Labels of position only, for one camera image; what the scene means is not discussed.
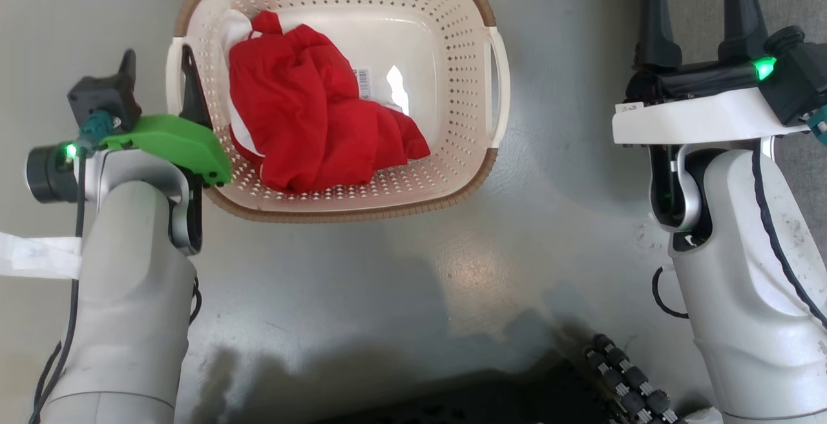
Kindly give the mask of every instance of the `perforated basket wall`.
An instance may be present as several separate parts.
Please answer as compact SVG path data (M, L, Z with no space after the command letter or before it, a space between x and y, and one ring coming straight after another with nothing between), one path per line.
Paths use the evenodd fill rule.
M432 54L413 54L434 59L432 79L423 79L423 83L430 80L434 84L434 97L425 103L427 109L434 110L426 112L432 126L423 129L420 125L432 155L378 171L373 182L364 186L339 186L302 195L266 188L230 141L230 118L225 108L229 95L227 68L218 43L219 24L229 9L248 17L262 10L305 16L313 12L333 16L349 12L354 15L353 21L359 21L359 15L372 15L369 12L397 12L415 21L423 30L422 38L432 38L428 40L432 44L420 45L431 47ZM492 30L496 32L487 0L188 0L178 18L175 39L177 44L193 48L213 128L233 163L233 183L210 189L207 195L231 214L267 222L390 218L442 209L466 199L490 173L504 130L500 123L505 121L502 117L507 118L500 112L498 123L491 115ZM351 57L345 48L340 49L355 67L354 58L358 56ZM401 54L414 49L399 48ZM507 65L499 57L496 61ZM502 80L500 96L504 89L501 84ZM416 114L411 115L419 124Z

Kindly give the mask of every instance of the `clothing pile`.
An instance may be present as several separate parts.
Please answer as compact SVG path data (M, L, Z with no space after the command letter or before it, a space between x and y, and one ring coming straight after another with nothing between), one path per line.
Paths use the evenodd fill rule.
M360 99L348 60L311 27L284 33L277 14L250 21L230 11L222 49L233 142L269 188L364 185L377 170L430 155L410 117Z

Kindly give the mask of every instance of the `white label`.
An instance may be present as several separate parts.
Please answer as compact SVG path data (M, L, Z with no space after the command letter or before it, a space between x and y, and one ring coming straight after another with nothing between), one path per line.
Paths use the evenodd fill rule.
M638 110L643 109L644 103L626 103L626 104L617 104L614 106L614 113L620 114L621 112L629 112L630 110Z
M353 69L353 74L359 82L359 97L367 100L372 96L370 92L370 69Z

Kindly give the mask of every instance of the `green led indicator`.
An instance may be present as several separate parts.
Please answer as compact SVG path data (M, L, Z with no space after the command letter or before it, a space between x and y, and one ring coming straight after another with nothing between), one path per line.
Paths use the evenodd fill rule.
M66 157L68 159L75 159L78 156L78 147L74 146L74 144L66 145Z
M777 59L775 57L764 57L753 62L755 71L759 75L759 81L763 81L773 73L776 61Z

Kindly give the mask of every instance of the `laundry basket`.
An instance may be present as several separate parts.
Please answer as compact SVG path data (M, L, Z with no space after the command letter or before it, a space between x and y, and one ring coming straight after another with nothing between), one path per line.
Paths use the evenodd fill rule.
M230 9L248 17L277 12L286 30L305 23L328 36L362 74L373 100L400 104L407 94L408 112L432 155L378 171L369 185L301 195L262 185L230 138L229 78L218 34ZM186 46L213 129L233 163L233 183L207 195L248 220L345 222L446 208L482 185L505 135L510 74L487 0L187 0L167 60L169 112L181 110ZM398 74L401 88L391 83Z

